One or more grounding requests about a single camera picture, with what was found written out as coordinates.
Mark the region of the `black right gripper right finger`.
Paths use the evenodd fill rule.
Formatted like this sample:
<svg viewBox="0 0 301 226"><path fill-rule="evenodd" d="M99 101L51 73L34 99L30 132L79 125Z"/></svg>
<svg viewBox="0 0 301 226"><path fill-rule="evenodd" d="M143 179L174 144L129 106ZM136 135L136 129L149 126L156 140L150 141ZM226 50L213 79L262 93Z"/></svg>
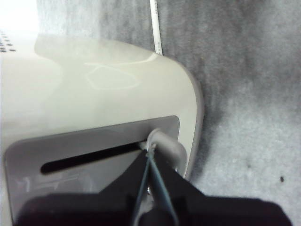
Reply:
<svg viewBox="0 0 301 226"><path fill-rule="evenodd" d="M182 178L163 155L154 162L170 197L179 226L290 226L282 208L254 198L208 196Z"/></svg>

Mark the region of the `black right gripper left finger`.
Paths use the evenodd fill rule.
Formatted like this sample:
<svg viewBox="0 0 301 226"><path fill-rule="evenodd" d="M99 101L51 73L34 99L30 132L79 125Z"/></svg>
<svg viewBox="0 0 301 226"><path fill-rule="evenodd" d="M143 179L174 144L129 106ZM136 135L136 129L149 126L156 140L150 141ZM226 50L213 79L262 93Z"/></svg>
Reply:
<svg viewBox="0 0 301 226"><path fill-rule="evenodd" d="M27 201L16 226L128 226L146 167L142 151L117 179L98 193L48 194Z"/></svg>

